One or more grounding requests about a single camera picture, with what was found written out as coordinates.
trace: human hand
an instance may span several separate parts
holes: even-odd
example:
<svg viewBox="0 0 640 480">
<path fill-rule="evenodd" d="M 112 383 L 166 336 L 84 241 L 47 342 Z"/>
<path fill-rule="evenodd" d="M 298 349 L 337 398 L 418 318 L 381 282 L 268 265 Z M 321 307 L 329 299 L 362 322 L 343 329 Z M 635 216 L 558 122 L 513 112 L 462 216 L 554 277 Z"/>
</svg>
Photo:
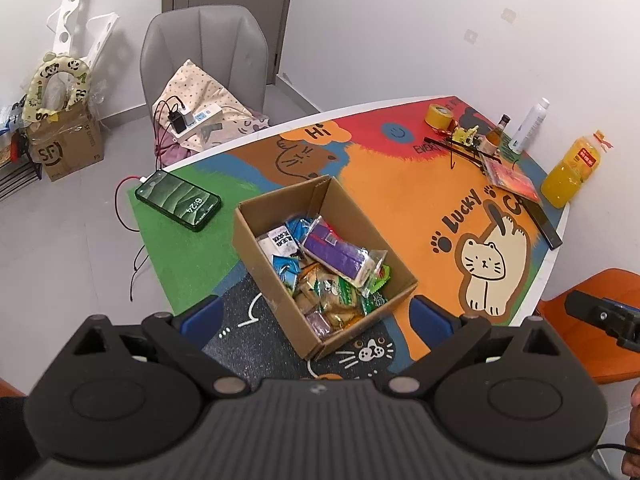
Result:
<svg viewBox="0 0 640 480">
<path fill-rule="evenodd" d="M 625 437 L 625 445 L 640 449 L 640 383 L 636 384 L 631 392 L 629 432 Z M 622 473 L 631 477 L 640 477 L 640 456 L 625 453 L 622 459 Z"/>
</svg>

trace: smartphone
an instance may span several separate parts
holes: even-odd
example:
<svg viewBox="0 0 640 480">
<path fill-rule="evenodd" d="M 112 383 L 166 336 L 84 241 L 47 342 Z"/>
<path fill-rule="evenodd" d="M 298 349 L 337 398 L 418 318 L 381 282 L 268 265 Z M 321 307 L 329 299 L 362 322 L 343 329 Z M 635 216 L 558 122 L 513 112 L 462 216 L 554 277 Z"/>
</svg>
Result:
<svg viewBox="0 0 640 480">
<path fill-rule="evenodd" d="M 136 189 L 136 198 L 192 231 L 200 231 L 222 207 L 218 195 L 163 170 Z"/>
<path fill-rule="evenodd" d="M 553 227 L 553 224 L 549 221 L 542 206 L 533 200 L 524 198 L 523 196 L 517 196 L 516 200 L 521 206 L 529 213 L 529 216 L 533 220 L 533 223 L 540 231 L 540 234 L 546 240 L 547 245 L 551 250 L 557 249 L 562 245 L 562 239 L 558 236 L 558 232 Z"/>
</svg>

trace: power adapter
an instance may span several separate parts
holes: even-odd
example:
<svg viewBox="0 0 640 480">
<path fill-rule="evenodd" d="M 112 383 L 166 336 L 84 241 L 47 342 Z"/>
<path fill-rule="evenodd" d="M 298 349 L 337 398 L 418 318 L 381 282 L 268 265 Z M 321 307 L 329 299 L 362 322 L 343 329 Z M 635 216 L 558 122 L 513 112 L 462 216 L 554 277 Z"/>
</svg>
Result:
<svg viewBox="0 0 640 480">
<path fill-rule="evenodd" d="M 184 116 L 178 111 L 170 111 L 169 112 L 169 122 L 171 126 L 174 127 L 174 131 L 176 134 L 181 134 L 184 130 L 187 129 L 187 124 L 184 120 Z"/>
<path fill-rule="evenodd" d="M 184 117 L 184 124 L 187 126 L 191 126 L 196 119 L 193 118 L 193 112 L 188 106 L 183 106 L 182 110 L 178 110 L 182 116 Z"/>
</svg>

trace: yellow tape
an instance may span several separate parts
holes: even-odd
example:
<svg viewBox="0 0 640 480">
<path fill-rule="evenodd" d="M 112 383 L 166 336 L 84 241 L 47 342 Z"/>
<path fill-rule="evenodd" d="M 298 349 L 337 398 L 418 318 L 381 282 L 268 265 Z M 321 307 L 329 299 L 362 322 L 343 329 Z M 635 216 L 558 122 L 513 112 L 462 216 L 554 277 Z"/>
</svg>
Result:
<svg viewBox="0 0 640 480">
<path fill-rule="evenodd" d="M 453 114 L 442 105 L 429 105 L 424 122 L 436 130 L 446 130 L 451 124 Z"/>
</svg>

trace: colorful tabletop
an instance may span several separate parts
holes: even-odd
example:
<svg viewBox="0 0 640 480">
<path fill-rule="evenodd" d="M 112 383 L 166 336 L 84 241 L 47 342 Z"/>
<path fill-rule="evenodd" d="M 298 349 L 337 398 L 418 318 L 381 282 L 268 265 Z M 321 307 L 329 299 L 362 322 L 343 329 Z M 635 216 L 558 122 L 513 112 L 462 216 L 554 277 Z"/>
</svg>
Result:
<svg viewBox="0 0 640 480">
<path fill-rule="evenodd" d="M 318 362 L 300 360 L 289 345 L 230 243 L 232 213 L 242 200 L 320 174 L 338 178 L 369 216 L 417 276 L 416 294 L 457 316 L 478 314 L 494 324 L 517 324 L 535 308 L 556 251 L 548 251 L 512 194 L 489 186 L 475 164 L 423 141 L 439 138 L 424 122 L 431 103 L 452 110 L 465 128 L 486 133 L 493 123 L 456 97 L 406 101 L 292 121 L 168 168 L 222 197 L 222 210 L 199 233 L 130 194 L 174 312 L 212 292 L 222 296 L 225 306 L 205 351 L 252 384 L 264 377 L 386 377 L 429 351 L 428 313 L 409 300 Z M 545 177 L 527 155 L 515 167 L 537 186 Z M 543 207 L 562 235 L 568 210 Z"/>
</svg>

